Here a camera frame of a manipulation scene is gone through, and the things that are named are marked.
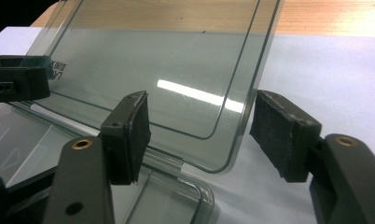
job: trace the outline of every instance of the wooden table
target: wooden table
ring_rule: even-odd
[[[235,0],[221,2],[225,7],[236,3]],[[32,26],[45,25],[54,8],[55,5],[50,7]],[[276,33],[375,36],[375,0],[285,0]]]

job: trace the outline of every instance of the wooden surface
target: wooden surface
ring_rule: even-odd
[[[106,16],[113,18],[120,16],[123,11],[123,29],[143,28],[148,22],[137,20],[139,17],[152,20],[153,29],[156,24],[166,24],[162,21],[165,17],[174,16],[173,22],[169,22],[168,29],[184,27],[185,30],[241,30],[245,29],[247,17],[252,13],[252,0],[135,0],[126,1],[121,8],[106,8]],[[33,23],[32,26],[41,27],[49,19],[56,6],[50,7]],[[132,9],[140,13],[129,13]],[[103,9],[93,6],[87,15],[82,16],[82,26],[95,26],[99,15],[97,10]],[[210,20],[204,20],[202,16],[210,16]],[[109,26],[118,23],[110,19]],[[351,35],[351,36],[375,36],[375,1],[374,0],[285,0],[281,17],[277,25],[277,34],[289,35]]]

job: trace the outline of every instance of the dark background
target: dark background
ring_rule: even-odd
[[[7,26],[30,26],[58,0],[0,0],[0,32]]]

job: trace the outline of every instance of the clear plastic lid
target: clear plastic lid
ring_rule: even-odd
[[[62,1],[29,55],[51,57],[35,103],[99,129],[125,96],[149,93],[150,148],[206,172],[238,149],[280,1]]]

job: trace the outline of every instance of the plastic lid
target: plastic lid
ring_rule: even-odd
[[[52,59],[52,94],[36,103],[98,129],[123,96],[147,91],[150,147],[220,172],[239,147],[278,5],[59,4],[29,51]]]

